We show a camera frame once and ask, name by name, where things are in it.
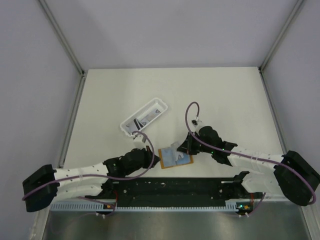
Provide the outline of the yellow leather card holder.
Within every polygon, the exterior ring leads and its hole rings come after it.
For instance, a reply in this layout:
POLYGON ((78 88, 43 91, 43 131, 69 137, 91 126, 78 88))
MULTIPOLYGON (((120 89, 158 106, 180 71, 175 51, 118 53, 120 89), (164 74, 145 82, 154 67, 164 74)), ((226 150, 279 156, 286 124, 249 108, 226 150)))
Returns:
POLYGON ((180 167, 194 163, 193 157, 174 148, 166 147, 158 150, 162 169, 180 167))

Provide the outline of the silver diamond card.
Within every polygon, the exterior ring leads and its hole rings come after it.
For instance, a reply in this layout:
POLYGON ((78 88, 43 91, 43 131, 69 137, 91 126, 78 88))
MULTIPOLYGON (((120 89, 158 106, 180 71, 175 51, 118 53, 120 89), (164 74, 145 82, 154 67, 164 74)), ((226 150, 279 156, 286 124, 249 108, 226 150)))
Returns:
POLYGON ((185 165, 189 163, 189 159, 187 158, 187 156, 183 152, 178 151, 179 146, 179 142, 177 141, 170 145, 170 148, 172 149, 175 158, 174 166, 185 165))

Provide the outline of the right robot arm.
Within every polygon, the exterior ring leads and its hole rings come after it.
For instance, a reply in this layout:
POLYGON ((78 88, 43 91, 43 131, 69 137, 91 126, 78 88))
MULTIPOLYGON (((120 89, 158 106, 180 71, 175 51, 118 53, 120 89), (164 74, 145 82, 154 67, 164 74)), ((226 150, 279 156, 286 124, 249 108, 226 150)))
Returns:
POLYGON ((222 140, 210 126, 189 132, 177 151, 191 156, 207 153, 219 164, 244 169, 242 180, 233 185, 239 198, 250 193, 268 193, 284 196, 299 206, 316 202, 320 175, 296 151, 285 154, 252 151, 222 140))

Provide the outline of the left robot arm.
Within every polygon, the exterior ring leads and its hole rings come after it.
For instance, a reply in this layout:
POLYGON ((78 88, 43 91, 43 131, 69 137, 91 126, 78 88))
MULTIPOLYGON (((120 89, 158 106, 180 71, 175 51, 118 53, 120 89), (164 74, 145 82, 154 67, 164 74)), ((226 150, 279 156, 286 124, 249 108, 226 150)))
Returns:
POLYGON ((77 197, 109 198, 112 181, 130 181, 140 169, 153 168, 160 158, 149 146, 134 148, 120 157, 80 168, 53 168, 46 164, 22 182, 22 201, 28 213, 49 207, 52 203, 77 197))

